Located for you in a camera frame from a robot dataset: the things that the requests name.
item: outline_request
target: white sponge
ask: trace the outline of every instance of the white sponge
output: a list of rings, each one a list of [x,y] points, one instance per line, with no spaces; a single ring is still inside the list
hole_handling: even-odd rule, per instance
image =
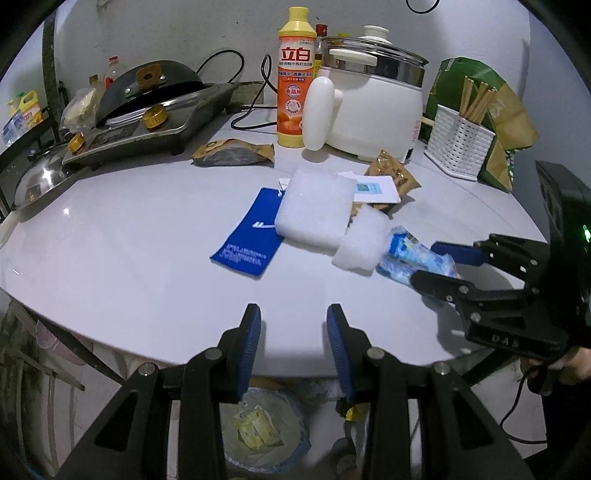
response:
[[[345,236],[357,180],[336,173],[299,168],[277,212],[278,234],[336,250]]]
[[[390,237],[388,215],[364,203],[333,257],[333,265],[344,270],[372,271],[388,251]]]

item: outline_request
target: white wall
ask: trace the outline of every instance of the white wall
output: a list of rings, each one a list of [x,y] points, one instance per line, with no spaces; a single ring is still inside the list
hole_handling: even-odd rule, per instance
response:
[[[413,0],[427,8],[432,0]],[[97,10],[96,0],[69,0],[60,10],[56,56],[59,78],[71,90],[103,73],[106,59],[118,55],[129,67],[158,59],[182,61],[193,68],[214,51],[235,48],[246,57],[242,80],[260,80],[265,53],[277,54],[277,31],[293,0],[112,0]],[[362,34],[364,24],[391,30],[398,47],[430,61],[425,85],[431,86],[439,63],[468,56],[493,67],[516,92],[527,74],[530,26],[517,0],[443,0],[428,15],[413,14],[404,0],[314,2],[310,22],[326,23],[329,34]],[[225,82],[238,59],[222,56],[203,71],[210,82]]]
[[[531,16],[523,103],[540,139],[515,157],[514,195],[548,238],[534,160],[560,163],[591,187],[591,94],[549,30]]]

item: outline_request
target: screw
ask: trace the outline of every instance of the screw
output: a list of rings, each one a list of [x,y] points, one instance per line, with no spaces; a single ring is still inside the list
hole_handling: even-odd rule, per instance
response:
[[[156,371],[156,365],[147,362],[144,364],[141,364],[138,368],[138,372],[140,375],[144,376],[144,377],[149,377],[150,375],[152,375],[154,372]]]
[[[208,360],[218,360],[222,357],[222,351],[219,348],[208,348],[205,350],[205,358]]]
[[[449,365],[444,364],[443,362],[437,362],[436,364],[433,364],[433,369],[435,370],[435,373],[438,373],[439,375],[447,375],[452,371]]]
[[[382,358],[384,358],[385,355],[385,352],[381,348],[378,348],[376,346],[368,348],[368,351],[365,353],[368,357],[371,358],[371,360],[381,360]]]

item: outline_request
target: white lid knob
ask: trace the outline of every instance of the white lid knob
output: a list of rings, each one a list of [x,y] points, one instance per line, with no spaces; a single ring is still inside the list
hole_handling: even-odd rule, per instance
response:
[[[392,45],[392,42],[386,40],[386,35],[390,33],[390,30],[387,28],[378,27],[376,25],[364,25],[363,30],[365,34],[363,37],[360,37],[363,40],[379,41],[381,43]]]

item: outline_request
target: blue gripper pad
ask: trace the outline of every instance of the blue gripper pad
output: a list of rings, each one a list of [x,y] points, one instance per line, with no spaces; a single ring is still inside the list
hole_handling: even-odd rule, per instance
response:
[[[248,390],[248,382],[250,382],[252,374],[252,365],[255,361],[256,347],[258,346],[259,337],[261,336],[262,323],[261,309],[258,305],[254,303],[249,304],[246,308],[246,313],[249,313],[250,325],[246,331],[244,350],[242,351],[242,356],[238,363],[238,383],[236,386],[236,395],[240,399]]]
[[[339,377],[340,388],[347,397],[353,400],[355,390],[353,389],[353,378],[351,364],[345,349],[343,336],[336,321],[334,307],[331,305],[326,311],[326,330],[329,336],[330,349],[335,360],[336,372]]]
[[[438,255],[450,255],[455,263],[462,265],[474,265],[479,267],[488,262],[488,256],[478,247],[469,245],[447,244],[445,242],[435,242],[431,246],[431,251]]]

